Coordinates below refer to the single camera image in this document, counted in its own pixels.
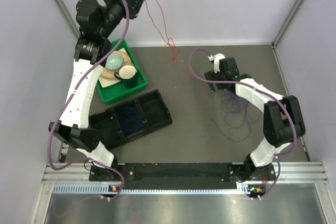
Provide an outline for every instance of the gray floor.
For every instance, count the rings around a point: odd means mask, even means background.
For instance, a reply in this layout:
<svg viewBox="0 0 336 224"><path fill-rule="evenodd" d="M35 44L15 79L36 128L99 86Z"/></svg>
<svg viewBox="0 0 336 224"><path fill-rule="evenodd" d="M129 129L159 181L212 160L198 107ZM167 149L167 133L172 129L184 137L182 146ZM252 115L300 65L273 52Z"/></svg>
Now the gray floor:
<svg viewBox="0 0 336 224"><path fill-rule="evenodd" d="M142 93L158 89L170 110L173 124L113 149L112 152L120 162L242 162L260 143L263 137L262 117L258 123L248 119L251 133L246 138L248 124L236 129L224 121L225 113L221 108L223 94L210 93L207 84L190 76L188 56L194 48L181 47L177 63L160 59L171 58L168 48L132 49L149 82ZM206 49L213 54L221 52L226 57L234 57L240 73L251 75L275 93L285 94L271 46L209 46ZM194 58L193 67L202 76L213 65L200 52ZM90 113L100 112L110 106L100 100L96 91ZM253 120L258 118L258 111L252 106L249 106L248 112ZM229 115L227 119L234 126L239 126L244 120L244 113ZM234 141L246 140L234 143L227 137ZM67 161L80 156L76 150L69 150ZM292 155L281 158L281 161L291 162L306 160L301 143L298 143Z"/></svg>

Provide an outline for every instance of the metal frame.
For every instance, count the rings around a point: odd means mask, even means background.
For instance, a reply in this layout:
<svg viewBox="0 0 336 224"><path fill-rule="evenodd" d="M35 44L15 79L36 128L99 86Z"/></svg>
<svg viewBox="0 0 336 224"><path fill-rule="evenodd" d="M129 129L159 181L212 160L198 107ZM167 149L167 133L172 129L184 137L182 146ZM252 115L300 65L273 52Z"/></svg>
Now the metal frame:
<svg viewBox="0 0 336 224"><path fill-rule="evenodd" d="M293 8L291 9L289 15L284 21L279 33L277 34L274 42L272 43L273 52L278 64L278 68L281 74L282 81L285 85L286 92L289 93L289 87L287 85L286 78L282 71L282 67L278 60L278 55L276 52L276 47L285 34L288 26L291 21L295 17L298 9L302 5L304 0L296 0ZM74 20L71 18L64 2L62 0L55 0L58 5L61 13L66 19L70 29L76 37L79 37L79 31ZM306 148L306 141L304 138L302 139L303 147ZM62 145L60 150L59 157L62 155L66 155L67 146ZM328 224L336 223L336 204L333 198L333 193L330 188L330 184L325 174L325 170L323 164L320 162L299 162L299 163L281 163L281 174L278 183L280 184L315 184L318 198L320 200L320 204L322 210L324 212L325 218ZM278 171L277 164L274 163L275 172ZM72 184L72 185L92 185L93 182L89 181L89 172L84 169L83 164L73 164L68 167L66 171L54 171L49 165L46 167L45 174L41 183L39 195L37 202L35 204L35 210L33 213L33 218L31 223L44 223L46 219L46 214L48 210L48 206L50 203L51 195L53 193L54 187L59 184ZM245 184L253 184L257 182L245 182Z"/></svg>
<svg viewBox="0 0 336 224"><path fill-rule="evenodd" d="M71 15L68 11L68 9L66 8L63 0L55 0L59 10L61 11L63 17L66 19L72 33L75 35L76 38L79 38L80 32L76 26L76 23L74 22L74 20L71 18Z"/></svg>
<svg viewBox="0 0 336 224"><path fill-rule="evenodd" d="M275 172L278 172L277 163L273 163ZM90 169L91 164L88 163L86 167ZM321 162L288 162L280 163L281 174L278 180L279 184L315 184L317 193L320 199L321 207L323 209L325 218L328 224L336 223L335 201L330 189L327 175L325 173L323 164ZM206 191L160 191L160 190L126 190L124 194L241 194L244 190L244 184L257 184L260 182L244 182L238 184L237 190L206 190ZM90 182L89 171L84 168L82 163L73 164L65 170L55 171L47 165L41 188L39 191L38 200L35 205L35 211L31 223L44 223L46 219L47 210L49 207L51 195L56 189L55 193L61 193L59 186L87 186L100 185L102 188L106 183ZM76 193L73 190L64 190L64 193Z"/></svg>
<svg viewBox="0 0 336 224"><path fill-rule="evenodd" d="M295 14L297 13L297 11L299 10L300 6L302 5L304 0L296 0L295 4L293 5L292 9L290 10L287 18L285 19L285 22L283 23L282 27L280 28L279 33L277 34L274 42L272 43L272 45L274 47L276 47L281 38L283 37L284 33L286 32L289 24L291 23L291 21L293 20Z"/></svg>

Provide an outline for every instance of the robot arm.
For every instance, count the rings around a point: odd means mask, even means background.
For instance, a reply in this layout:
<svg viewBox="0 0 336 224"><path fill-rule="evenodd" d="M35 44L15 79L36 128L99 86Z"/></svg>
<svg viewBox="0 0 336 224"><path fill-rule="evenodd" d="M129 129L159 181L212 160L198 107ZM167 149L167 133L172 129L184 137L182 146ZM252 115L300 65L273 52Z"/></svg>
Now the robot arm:
<svg viewBox="0 0 336 224"><path fill-rule="evenodd" d="M126 0L130 19L137 17L145 0ZM69 144L108 167L116 168L117 158L103 145L101 134L89 125L89 109L94 88L103 71L106 61L95 67L83 80L75 86L82 76L105 56L111 49L108 36L125 18L125 9L121 0L104 0L105 6L97 0L80 0L76 5L76 21L79 24L80 36L75 48L73 75L67 100L73 95L66 110L57 122L54 136Z"/></svg>
<svg viewBox="0 0 336 224"><path fill-rule="evenodd" d="M282 118L283 113L278 104L269 97L257 92L256 89L272 95L284 104L294 122L297 137L300 137L305 134L306 129L298 99L292 95L284 97L273 93L258 84L251 76L239 74L236 61L232 57L225 58L223 54L216 54L209 56L209 60L214 64L214 70L204 74L207 80L239 81L253 86L254 88L252 89L240 84L216 85L219 90L226 89L246 99L264 114L264 138L244 162L246 173L251 176L258 169L267 168L271 165L273 157L293 142L292 130L288 119ZM213 84L210 83L209 87L212 91L215 91Z"/></svg>

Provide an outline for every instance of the blue cable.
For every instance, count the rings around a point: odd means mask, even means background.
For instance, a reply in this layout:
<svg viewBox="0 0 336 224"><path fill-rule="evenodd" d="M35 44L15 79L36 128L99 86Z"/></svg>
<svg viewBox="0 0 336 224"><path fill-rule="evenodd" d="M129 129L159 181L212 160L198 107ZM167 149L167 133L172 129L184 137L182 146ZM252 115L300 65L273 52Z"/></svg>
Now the blue cable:
<svg viewBox="0 0 336 224"><path fill-rule="evenodd" d="M122 115L131 115L131 114L136 114L138 116L138 121L136 119L126 119L126 120L122 120ZM140 130L141 126L142 126L142 119L140 114L133 108L131 107L125 107L120 113L119 113L119 121L120 121L120 127L121 127L121 131L125 134L125 135L131 135L133 133L136 133ZM135 122L137 124L136 129L128 129L126 127L126 123L127 122Z"/></svg>

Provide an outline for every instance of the green tray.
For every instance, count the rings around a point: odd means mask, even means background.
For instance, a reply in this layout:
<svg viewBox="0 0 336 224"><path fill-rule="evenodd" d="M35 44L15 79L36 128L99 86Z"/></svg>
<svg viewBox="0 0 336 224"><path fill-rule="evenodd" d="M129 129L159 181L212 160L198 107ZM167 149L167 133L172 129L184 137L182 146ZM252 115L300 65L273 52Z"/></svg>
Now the green tray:
<svg viewBox="0 0 336 224"><path fill-rule="evenodd" d="M118 40L114 41L112 43L112 47L114 47L116 45L116 43L118 42ZM97 89L98 92L100 94L100 98L103 102L105 103L114 103L114 102L118 102L126 97L129 97L130 95L133 95L135 93L138 93L142 90L144 90L148 84L148 81L145 77L145 75L143 74L138 62L136 61L131 49L129 48L129 46L127 45L126 41L123 40L122 43L120 44L120 46L117 48L117 50L120 50L124 48L127 52L127 54L131 57L134 66L136 67L136 69L138 70L138 85L132 89L129 89L125 86L124 83L119 82L115 85L106 87L106 88L102 88L102 86L100 85L100 82L97 81Z"/></svg>

